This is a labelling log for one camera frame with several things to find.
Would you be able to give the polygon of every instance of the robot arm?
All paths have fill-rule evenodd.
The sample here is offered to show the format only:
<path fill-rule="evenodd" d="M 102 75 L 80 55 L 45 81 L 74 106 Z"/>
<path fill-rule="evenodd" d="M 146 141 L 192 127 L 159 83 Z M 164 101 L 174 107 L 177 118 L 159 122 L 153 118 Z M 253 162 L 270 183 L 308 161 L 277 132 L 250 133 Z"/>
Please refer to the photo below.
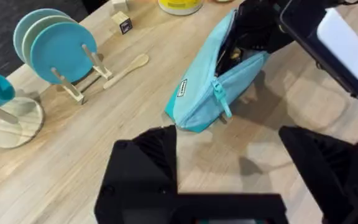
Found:
<path fill-rule="evenodd" d="M 238 8 L 220 51 L 217 74 L 253 50 L 274 53 L 297 41 L 343 89 L 358 99 L 358 36 L 332 7 L 358 4 L 345 0 L 246 0 Z"/>

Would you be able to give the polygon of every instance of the wooden table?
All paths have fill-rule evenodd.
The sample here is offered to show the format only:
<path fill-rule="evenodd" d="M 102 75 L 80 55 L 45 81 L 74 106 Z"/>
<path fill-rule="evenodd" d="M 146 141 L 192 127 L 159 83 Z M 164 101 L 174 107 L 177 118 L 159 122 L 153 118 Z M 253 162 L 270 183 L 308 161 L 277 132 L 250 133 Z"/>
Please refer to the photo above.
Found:
<path fill-rule="evenodd" d="M 113 30 L 110 4 L 82 24 L 96 37 L 114 73 L 136 55 L 150 62 L 102 91 L 99 80 L 75 102 L 24 65 L 9 80 L 45 108 L 43 130 L 29 144 L 0 149 L 0 223 L 96 223 L 93 207 L 112 144 L 171 124 L 163 112 L 183 72 L 220 19 L 240 1 L 205 2 L 176 17 L 155 2 L 131 2 L 134 29 Z M 358 32 L 358 6 L 341 9 Z M 319 223 L 321 212 L 278 137 L 284 124 L 358 141 L 358 101 L 297 45 L 274 54 L 254 84 L 231 105 L 234 118 L 201 134 L 178 133 L 181 192 L 277 192 L 291 223 Z"/>

